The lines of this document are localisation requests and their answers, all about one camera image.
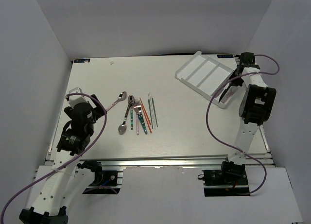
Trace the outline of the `blue label sticker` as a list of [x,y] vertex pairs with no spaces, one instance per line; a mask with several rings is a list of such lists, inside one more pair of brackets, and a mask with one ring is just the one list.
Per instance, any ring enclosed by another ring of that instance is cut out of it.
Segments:
[[225,58],[234,58],[232,54],[218,54],[217,58],[225,59]]
[[73,63],[89,63],[90,59],[89,58],[83,58],[83,59],[74,59]]

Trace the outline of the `pink handled spoon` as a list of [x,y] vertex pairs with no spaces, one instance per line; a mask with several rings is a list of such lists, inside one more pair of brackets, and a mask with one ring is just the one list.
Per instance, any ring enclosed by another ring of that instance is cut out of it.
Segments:
[[123,91],[119,94],[118,98],[116,101],[114,101],[107,109],[106,111],[108,112],[110,109],[112,109],[116,104],[118,104],[119,102],[122,102],[126,99],[127,97],[127,92]]

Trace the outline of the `white divided utensil tray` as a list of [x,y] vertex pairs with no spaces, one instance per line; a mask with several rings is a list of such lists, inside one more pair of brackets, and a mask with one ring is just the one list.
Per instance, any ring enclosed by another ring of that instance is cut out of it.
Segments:
[[202,54],[201,51],[197,51],[175,72],[175,78],[207,100],[214,96],[212,102],[224,109],[232,97],[226,103],[219,103],[224,91],[224,88],[219,88],[229,79],[236,66],[235,57],[221,59],[217,58],[217,54]]

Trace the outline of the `blue label sticker right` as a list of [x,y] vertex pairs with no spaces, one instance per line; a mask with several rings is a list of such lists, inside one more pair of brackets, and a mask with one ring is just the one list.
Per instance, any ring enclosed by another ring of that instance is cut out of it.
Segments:
[[232,54],[218,54],[217,58],[225,59],[225,58],[234,58]]

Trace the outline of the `pink handled knife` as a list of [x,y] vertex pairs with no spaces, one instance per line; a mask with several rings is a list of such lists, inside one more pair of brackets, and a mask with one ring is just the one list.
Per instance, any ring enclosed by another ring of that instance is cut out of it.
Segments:
[[235,94],[237,91],[238,87],[237,86],[231,86],[228,87],[223,93],[222,93],[222,98],[219,100],[221,103],[226,103],[229,101],[229,99]]

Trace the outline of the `pink handled fork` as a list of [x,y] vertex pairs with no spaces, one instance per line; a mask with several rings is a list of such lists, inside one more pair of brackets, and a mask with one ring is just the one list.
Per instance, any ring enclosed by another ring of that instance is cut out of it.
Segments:
[[139,135],[139,109],[138,109],[138,100],[135,99],[135,106],[134,106],[134,111],[136,113],[136,134],[137,136]]

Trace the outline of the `blue label sticker left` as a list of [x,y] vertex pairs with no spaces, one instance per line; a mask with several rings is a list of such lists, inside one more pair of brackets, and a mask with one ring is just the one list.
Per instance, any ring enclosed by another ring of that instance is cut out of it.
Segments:
[[83,59],[74,59],[73,63],[89,63],[90,59],[89,58],[83,58]]

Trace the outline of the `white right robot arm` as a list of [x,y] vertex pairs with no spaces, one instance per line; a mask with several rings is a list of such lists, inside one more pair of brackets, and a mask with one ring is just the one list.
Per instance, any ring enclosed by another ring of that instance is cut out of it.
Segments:
[[219,178],[224,184],[232,184],[243,177],[246,153],[249,151],[255,133],[271,114],[276,97],[276,89],[269,87],[262,79],[260,67],[255,63],[255,55],[244,52],[234,72],[229,77],[230,83],[222,92],[219,102],[224,102],[229,93],[245,85],[246,92],[239,107],[240,125],[234,147],[241,149],[229,156],[221,165]]

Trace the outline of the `green chopstick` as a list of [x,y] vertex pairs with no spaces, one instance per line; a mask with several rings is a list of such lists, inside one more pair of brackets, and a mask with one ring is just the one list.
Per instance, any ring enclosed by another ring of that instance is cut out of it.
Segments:
[[155,124],[156,124],[156,127],[158,127],[157,116],[156,116],[156,109],[155,109],[155,103],[154,103],[153,97],[152,97],[151,99],[152,99],[152,106],[153,106],[154,117],[155,117]]
[[151,107],[151,101],[150,101],[149,95],[148,95],[148,106],[149,106],[149,112],[150,112],[150,116],[151,116],[151,123],[153,126],[153,114],[152,114],[152,107]]

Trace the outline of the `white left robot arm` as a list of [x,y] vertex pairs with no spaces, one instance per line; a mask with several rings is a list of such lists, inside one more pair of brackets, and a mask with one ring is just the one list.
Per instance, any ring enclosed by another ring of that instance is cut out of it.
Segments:
[[80,163],[95,141],[94,124],[105,117],[106,109],[96,95],[87,95],[79,87],[68,92],[69,106],[64,109],[69,121],[63,127],[56,146],[51,171],[40,180],[43,188],[30,208],[23,209],[19,219],[24,224],[66,224],[68,208],[76,196],[91,183],[99,184],[103,173],[94,160]]

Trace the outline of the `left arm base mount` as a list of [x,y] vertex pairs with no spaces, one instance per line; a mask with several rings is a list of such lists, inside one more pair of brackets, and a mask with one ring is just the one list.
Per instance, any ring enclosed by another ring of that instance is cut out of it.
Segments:
[[92,173],[93,182],[83,191],[83,194],[117,195],[121,190],[122,172],[103,169],[101,162],[87,160],[77,164],[78,169],[86,169]]

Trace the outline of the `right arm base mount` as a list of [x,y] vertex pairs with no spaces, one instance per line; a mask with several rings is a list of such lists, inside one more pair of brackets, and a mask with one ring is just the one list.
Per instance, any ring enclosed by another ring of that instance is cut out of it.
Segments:
[[203,181],[205,197],[250,195],[244,164],[224,161],[219,170],[203,170],[197,179]]

